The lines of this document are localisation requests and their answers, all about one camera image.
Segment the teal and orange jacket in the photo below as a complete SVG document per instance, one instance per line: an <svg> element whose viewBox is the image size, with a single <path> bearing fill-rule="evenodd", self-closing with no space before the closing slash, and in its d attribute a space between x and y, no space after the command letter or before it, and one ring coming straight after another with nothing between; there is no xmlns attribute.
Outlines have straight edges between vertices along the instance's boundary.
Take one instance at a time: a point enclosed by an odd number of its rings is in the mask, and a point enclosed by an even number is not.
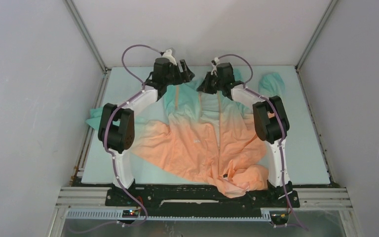
<svg viewBox="0 0 379 237"><path fill-rule="evenodd" d="M131 148L109 148L114 184L134 182L130 154L180 178L216 186L228 198L248 191L281 188L287 192L285 141L264 140L260 117L282 128L282 113L269 116L269 99L232 101L223 93L197 92L194 84L171 86L163 97L168 123L136 118Z"/></svg>

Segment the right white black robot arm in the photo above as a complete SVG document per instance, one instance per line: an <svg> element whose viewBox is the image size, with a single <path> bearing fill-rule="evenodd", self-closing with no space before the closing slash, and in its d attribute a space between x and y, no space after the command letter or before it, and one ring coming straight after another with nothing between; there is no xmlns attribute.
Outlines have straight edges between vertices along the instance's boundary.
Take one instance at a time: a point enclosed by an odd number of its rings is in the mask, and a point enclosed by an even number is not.
<svg viewBox="0 0 379 237"><path fill-rule="evenodd" d="M198 91L208 94L221 92L226 98L251 107L254 128L258 138L272 150L268 161L268 182L271 189L267 200L273 206L281 206L287 200L282 188L292 186L285 161L285 144L290 124L279 96L265 97L247 88L246 83L236 80L231 63L211 62L212 70L206 74Z"/></svg>

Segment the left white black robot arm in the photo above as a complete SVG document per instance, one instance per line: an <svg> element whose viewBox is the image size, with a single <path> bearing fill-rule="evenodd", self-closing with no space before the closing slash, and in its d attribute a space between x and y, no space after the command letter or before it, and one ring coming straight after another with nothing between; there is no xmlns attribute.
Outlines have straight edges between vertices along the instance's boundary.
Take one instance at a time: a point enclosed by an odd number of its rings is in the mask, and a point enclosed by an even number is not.
<svg viewBox="0 0 379 237"><path fill-rule="evenodd" d="M136 192L130 188L134 177L127 152L135 139L135 115L161 99L168 86L190 82L194 76L184 59L173 62L171 56L159 57L136 94L122 104L107 103L103 106L98 139L112 156L113 184L121 188L117 199L123 205L132 205L136 199Z"/></svg>

